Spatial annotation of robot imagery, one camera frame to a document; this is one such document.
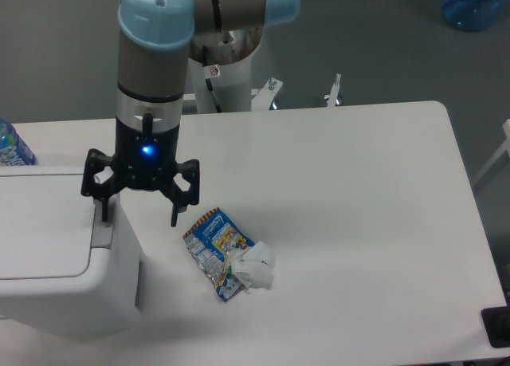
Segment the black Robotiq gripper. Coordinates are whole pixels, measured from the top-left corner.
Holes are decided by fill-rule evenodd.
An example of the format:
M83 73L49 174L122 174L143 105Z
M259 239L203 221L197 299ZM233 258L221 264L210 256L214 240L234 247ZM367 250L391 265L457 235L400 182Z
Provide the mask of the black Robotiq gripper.
M198 205L200 163L197 159L176 163L178 138L179 127L144 136L116 120L114 155L88 150L80 192L100 203L102 222L108 221L109 199L126 187L160 191L172 205L171 227L176 227L179 213ZM107 167L112 174L101 183L97 176Z

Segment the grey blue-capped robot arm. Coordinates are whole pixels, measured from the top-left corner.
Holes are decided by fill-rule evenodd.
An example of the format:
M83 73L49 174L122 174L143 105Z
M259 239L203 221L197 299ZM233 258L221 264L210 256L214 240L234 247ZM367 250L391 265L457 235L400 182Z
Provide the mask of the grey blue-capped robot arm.
M81 186L103 222L125 188L161 192L173 214L199 202L199 162L176 160L193 38L291 22L299 11L300 0L120 0L115 151L89 150Z

